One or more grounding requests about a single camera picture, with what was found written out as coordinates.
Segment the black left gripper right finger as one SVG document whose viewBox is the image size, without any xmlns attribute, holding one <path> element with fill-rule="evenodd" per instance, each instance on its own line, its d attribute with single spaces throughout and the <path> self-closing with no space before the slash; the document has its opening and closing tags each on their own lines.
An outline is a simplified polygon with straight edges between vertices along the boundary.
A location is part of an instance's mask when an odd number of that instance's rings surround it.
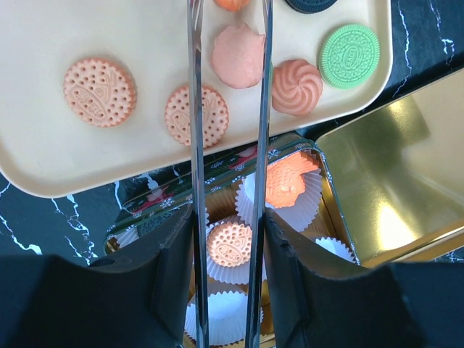
<svg viewBox="0 0 464 348">
<path fill-rule="evenodd" d="M 265 262 L 278 347 L 461 347 L 463 265 L 364 268 L 265 212 Z"/>
</svg>

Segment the large round dotted biscuit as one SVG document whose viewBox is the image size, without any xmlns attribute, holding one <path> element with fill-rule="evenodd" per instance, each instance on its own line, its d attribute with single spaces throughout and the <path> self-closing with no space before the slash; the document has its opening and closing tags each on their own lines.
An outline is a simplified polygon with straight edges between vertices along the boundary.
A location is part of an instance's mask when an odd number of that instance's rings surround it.
<svg viewBox="0 0 464 348">
<path fill-rule="evenodd" d="M 243 223 L 227 222 L 212 229 L 207 237 L 207 251 L 217 265 L 234 268 L 251 257 L 252 229 Z"/>
</svg>

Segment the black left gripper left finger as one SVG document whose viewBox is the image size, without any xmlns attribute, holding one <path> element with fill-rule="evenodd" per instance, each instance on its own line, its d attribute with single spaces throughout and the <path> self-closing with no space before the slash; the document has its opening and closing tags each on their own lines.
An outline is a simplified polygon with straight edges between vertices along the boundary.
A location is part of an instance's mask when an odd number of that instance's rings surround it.
<svg viewBox="0 0 464 348">
<path fill-rule="evenodd" d="M 3 347 L 179 347 L 192 265 L 192 211 L 88 267 L 1 259 Z"/>
</svg>

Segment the metal tongs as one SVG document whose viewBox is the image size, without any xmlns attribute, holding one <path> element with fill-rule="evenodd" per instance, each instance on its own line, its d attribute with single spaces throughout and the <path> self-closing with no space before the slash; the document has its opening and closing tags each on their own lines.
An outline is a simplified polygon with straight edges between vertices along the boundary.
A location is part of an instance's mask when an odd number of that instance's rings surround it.
<svg viewBox="0 0 464 348">
<path fill-rule="evenodd" d="M 204 192 L 204 147 L 202 113 L 202 18 L 203 1 L 188 1 L 188 93 L 191 118 L 191 179 L 194 216 L 194 267 L 196 289 L 196 342 L 198 347 L 209 345 L 207 302 L 207 243 Z M 252 246 L 249 265 L 249 293 L 246 312 L 246 347 L 260 345 L 260 310 L 262 290 L 262 259 L 265 237 L 265 189 L 268 168 L 270 100 L 273 50 L 273 2 L 263 1 L 265 47 L 260 97 L 260 121 L 257 142 L 257 162 L 252 215 Z"/>
</svg>

